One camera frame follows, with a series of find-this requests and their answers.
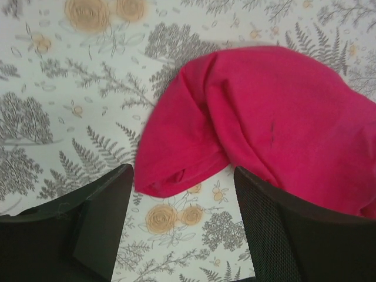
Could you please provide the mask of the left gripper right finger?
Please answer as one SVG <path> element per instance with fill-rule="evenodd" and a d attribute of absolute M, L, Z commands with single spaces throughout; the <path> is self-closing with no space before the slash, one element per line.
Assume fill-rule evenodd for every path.
<path fill-rule="evenodd" d="M 375 221 L 316 206 L 243 167 L 236 196 L 255 281 L 374 281 Z"/>

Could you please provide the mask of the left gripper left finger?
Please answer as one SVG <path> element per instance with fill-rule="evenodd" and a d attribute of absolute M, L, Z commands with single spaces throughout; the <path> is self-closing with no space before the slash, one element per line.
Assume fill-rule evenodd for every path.
<path fill-rule="evenodd" d="M 64 196 L 1 216 L 2 281 L 111 281 L 132 190 L 123 164 Z"/>

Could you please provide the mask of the magenta t shirt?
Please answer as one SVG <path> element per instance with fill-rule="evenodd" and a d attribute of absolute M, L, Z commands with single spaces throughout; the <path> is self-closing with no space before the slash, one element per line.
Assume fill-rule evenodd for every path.
<path fill-rule="evenodd" d="M 374 218 L 375 103 L 280 46 L 194 59 L 145 126 L 135 189 L 174 196 L 230 165 L 318 206 Z"/>

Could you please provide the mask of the floral patterned table mat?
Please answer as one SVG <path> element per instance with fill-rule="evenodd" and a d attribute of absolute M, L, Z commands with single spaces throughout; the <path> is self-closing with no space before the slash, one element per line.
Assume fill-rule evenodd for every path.
<path fill-rule="evenodd" d="M 374 1 L 2 1 L 1 214 L 133 163 L 184 63 L 264 44 L 375 99 Z M 113 281 L 252 276 L 232 167 L 166 200 L 131 194 Z"/>

